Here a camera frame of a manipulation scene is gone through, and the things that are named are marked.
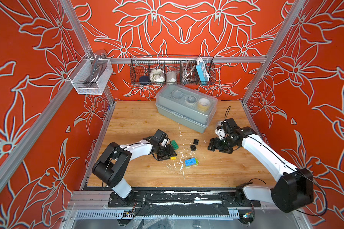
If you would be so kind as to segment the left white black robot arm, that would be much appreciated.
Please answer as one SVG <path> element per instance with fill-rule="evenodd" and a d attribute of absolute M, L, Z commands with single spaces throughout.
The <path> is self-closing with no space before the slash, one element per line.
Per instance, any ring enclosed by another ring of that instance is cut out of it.
<path fill-rule="evenodd" d="M 112 142 L 94 163 L 92 173 L 120 198 L 127 199 L 132 193 L 131 185 L 124 178 L 128 165 L 132 160 L 148 155 L 164 161 L 177 156 L 177 153 L 166 135 L 161 138 L 149 136 L 130 145 Z"/>

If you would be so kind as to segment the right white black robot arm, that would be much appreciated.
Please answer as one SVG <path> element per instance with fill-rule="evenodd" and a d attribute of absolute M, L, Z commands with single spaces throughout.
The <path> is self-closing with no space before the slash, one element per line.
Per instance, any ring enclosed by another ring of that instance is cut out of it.
<path fill-rule="evenodd" d="M 218 125 L 216 138 L 208 149 L 232 153 L 235 146 L 251 153 L 273 176 L 274 187 L 247 182 L 238 187 L 240 200 L 263 201 L 274 204 L 285 213 L 298 210 L 314 201 L 313 176 L 308 169 L 299 169 L 267 145 L 250 127 L 228 128 Z"/>

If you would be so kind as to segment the blue lego brick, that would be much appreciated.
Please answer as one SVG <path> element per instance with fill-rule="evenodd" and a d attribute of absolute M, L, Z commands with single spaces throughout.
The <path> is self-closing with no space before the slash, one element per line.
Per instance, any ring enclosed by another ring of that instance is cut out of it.
<path fill-rule="evenodd" d="M 195 162 L 195 159 L 196 159 L 196 158 L 186 159 L 186 160 L 184 161 L 185 166 L 186 166 L 186 164 L 187 164 L 187 165 L 193 166 L 193 164 L 194 164 L 194 162 Z"/>

